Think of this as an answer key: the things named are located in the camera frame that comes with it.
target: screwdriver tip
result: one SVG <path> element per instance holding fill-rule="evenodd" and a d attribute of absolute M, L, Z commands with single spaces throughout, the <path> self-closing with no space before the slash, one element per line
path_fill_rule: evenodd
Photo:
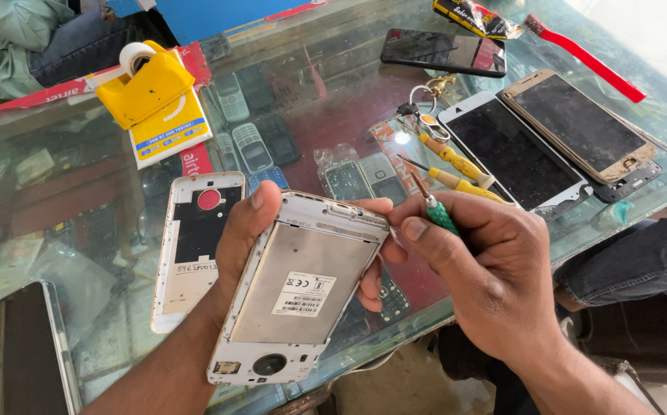
<path fill-rule="evenodd" d="M 420 189 L 420 192 L 423 193 L 423 198 L 428 199 L 430 197 L 430 193 L 428 192 L 428 189 L 425 188 L 423 182 L 420 181 L 420 176 L 418 176 L 418 173 L 416 173 L 414 170 L 411 169 L 410 174 L 413 175 L 413 180 L 415 180 L 415 184 L 417 184 L 418 188 Z"/>

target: red brush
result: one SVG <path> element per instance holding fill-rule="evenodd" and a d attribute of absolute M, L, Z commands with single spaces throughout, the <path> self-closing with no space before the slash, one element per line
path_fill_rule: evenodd
<path fill-rule="evenodd" d="M 571 39 L 556 32 L 551 32 L 541 20 L 534 15 L 528 15 L 523 22 L 529 29 L 533 31 L 539 38 L 544 41 L 556 43 L 567 52 L 571 53 L 576 59 L 593 70 L 594 73 L 605 79 L 610 85 L 614 86 L 616 90 L 625 95 L 634 103 L 639 103 L 647 97 L 635 85 L 625 80 L 622 76 L 617 75 L 614 70 L 611 70 L 607 65 L 595 58 L 591 53 L 584 50 L 581 46 L 576 44 Z"/>

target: barcode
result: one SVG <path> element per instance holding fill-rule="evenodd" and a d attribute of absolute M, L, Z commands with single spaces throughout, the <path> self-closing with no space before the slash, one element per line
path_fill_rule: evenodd
<path fill-rule="evenodd" d="M 294 300 L 315 301 L 317 303 L 320 303 L 321 301 L 323 301 L 323 298 L 320 298 L 320 297 L 306 297 L 304 295 L 296 295 Z"/>
<path fill-rule="evenodd" d="M 305 307 L 283 307 L 283 310 L 286 311 L 302 311 L 302 312 L 315 312 L 318 308 L 305 308 Z"/>
<path fill-rule="evenodd" d="M 288 306 L 302 306 L 302 307 L 320 307 L 320 304 L 306 303 L 304 301 L 285 301 L 285 305 L 288 305 Z"/>

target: blue wall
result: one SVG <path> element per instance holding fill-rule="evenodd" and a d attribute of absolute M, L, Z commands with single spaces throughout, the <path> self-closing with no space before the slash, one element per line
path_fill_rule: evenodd
<path fill-rule="evenodd" d="M 182 45 L 309 3 L 310 0 L 156 0 L 156 9 Z M 136 0 L 108 0 L 116 15 L 138 12 Z"/>

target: display case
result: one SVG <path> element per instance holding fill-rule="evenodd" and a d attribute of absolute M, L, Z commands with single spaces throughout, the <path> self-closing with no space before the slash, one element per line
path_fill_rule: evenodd
<path fill-rule="evenodd" d="M 521 21 L 519 5 L 493 2 Z M 460 75 L 436 111 L 478 91 L 497 92 L 551 68 L 593 100 L 667 142 L 667 78 L 563 2 L 531 2 L 552 29 L 622 69 L 648 95 L 633 105 L 557 46 L 525 34 L 507 44 L 502 80 Z M 230 52 L 208 55 L 212 76 L 199 96 L 214 137 L 215 171 L 241 170 L 253 191 L 262 179 L 337 199 L 418 194 L 397 154 L 456 173 L 425 149 L 414 120 L 381 123 L 434 73 L 379 62 L 393 27 L 468 35 L 430 2 L 338 0 L 276 22 L 223 33 Z M 201 42 L 206 47 L 214 37 Z M 429 110 L 428 95 L 416 101 Z M 607 206 L 591 197 L 549 224 L 551 259 L 565 259 L 667 205 L 662 175 L 625 199 L 625 220 L 593 220 Z M 159 244 L 178 156 L 136 169 L 127 132 L 92 95 L 0 111 L 0 297 L 29 279 L 53 282 L 83 404 L 162 341 L 149 325 Z M 423 177 L 431 189 L 440 184 Z M 264 413 L 453 319 L 449 291 L 410 247 L 386 263 L 383 313 L 353 300 L 310 377 L 284 385 L 219 388 L 211 413 Z"/>

